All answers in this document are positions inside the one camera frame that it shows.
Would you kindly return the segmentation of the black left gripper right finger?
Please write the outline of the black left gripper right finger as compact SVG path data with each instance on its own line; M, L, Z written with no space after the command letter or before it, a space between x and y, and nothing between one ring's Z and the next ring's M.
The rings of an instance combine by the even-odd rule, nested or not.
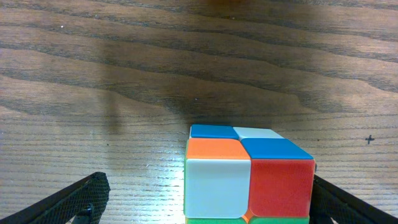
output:
M315 175L310 224L397 224L397 218Z

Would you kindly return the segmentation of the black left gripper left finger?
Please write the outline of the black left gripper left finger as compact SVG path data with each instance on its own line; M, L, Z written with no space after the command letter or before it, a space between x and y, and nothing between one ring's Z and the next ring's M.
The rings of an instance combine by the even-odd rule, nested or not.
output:
M43 200L1 219L1 224L98 224L109 200L104 172L95 172Z

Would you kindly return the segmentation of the multicoloured block cube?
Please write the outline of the multicoloured block cube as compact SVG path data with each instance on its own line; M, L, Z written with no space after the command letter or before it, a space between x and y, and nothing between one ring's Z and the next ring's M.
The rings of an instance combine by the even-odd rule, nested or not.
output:
M193 124L186 223L309 223L315 159L271 129Z

